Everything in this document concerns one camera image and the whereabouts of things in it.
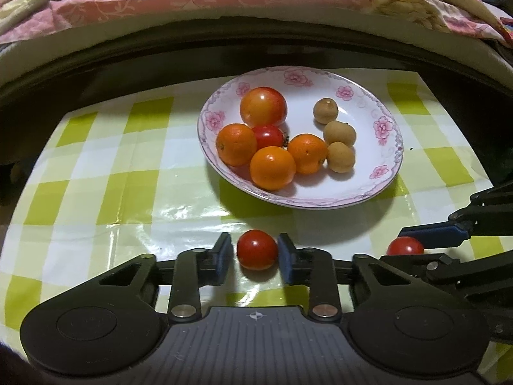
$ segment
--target tablecloth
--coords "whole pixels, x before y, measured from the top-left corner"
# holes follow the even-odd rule
[[[403,226],[447,219],[491,186],[465,137],[414,72],[333,70],[366,87],[392,112],[404,160],[391,186],[350,208],[311,211],[249,196],[206,163],[196,121],[205,100],[230,77],[186,82],[101,102],[67,114],[40,155],[20,197],[0,259],[0,339],[22,351],[27,312],[141,253],[174,259],[212,247],[227,231],[235,244],[249,228],[287,232],[300,247],[382,255]],[[476,237],[451,256],[481,258],[513,239]],[[170,288],[157,309],[165,311]],[[340,287],[350,310],[347,288]],[[203,287],[209,305],[307,303],[306,287],[283,287],[276,268],[260,274],[237,262],[222,287]],[[489,379],[513,371],[513,353],[492,343],[481,365]]]

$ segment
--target floral plate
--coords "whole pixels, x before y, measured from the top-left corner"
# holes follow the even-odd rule
[[[223,126],[242,123],[240,99],[252,88],[272,87],[287,100],[288,115],[282,130],[293,138],[300,133],[323,137],[323,125],[314,121],[314,104],[334,99],[337,120],[357,132],[356,164],[352,172],[338,174],[324,167],[313,175],[296,175],[280,191],[263,191],[251,182],[247,167],[232,168],[217,155],[215,138]],[[274,66],[247,72],[224,84],[205,102],[198,118],[198,137],[205,157],[235,187],[257,198],[285,207],[334,209],[362,203],[383,191],[401,167],[403,140],[387,108],[355,82],[331,72],[302,66]]]

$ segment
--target red fruit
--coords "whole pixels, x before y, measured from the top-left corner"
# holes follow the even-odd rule
[[[424,246],[417,239],[401,236],[393,239],[389,244],[386,254],[422,254]]]
[[[237,242],[237,258],[246,269],[265,270],[278,258],[278,246],[261,230],[246,231]]]
[[[240,100],[240,116],[249,127],[280,125],[287,117],[287,102],[274,88],[254,88]]]
[[[268,146],[283,147],[285,144],[284,133],[275,125],[258,125],[253,127],[256,136],[256,148],[262,149]]]

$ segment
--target small orange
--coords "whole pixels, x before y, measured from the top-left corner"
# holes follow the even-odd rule
[[[276,191],[292,182],[296,163],[285,149],[268,146],[255,153],[249,164],[249,173],[256,186]]]
[[[313,134],[298,134],[287,150],[296,162],[296,172],[303,175],[315,173],[322,166],[328,154],[326,142]]]
[[[221,160],[230,166],[248,164],[257,150],[257,137],[245,124],[225,125],[215,139]]]

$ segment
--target gray ribbed surface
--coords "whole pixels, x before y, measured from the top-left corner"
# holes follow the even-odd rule
[[[158,350],[119,374],[59,379],[84,385],[479,385],[470,374],[440,381],[399,378],[363,360],[334,325],[296,307],[214,307],[174,326]]]

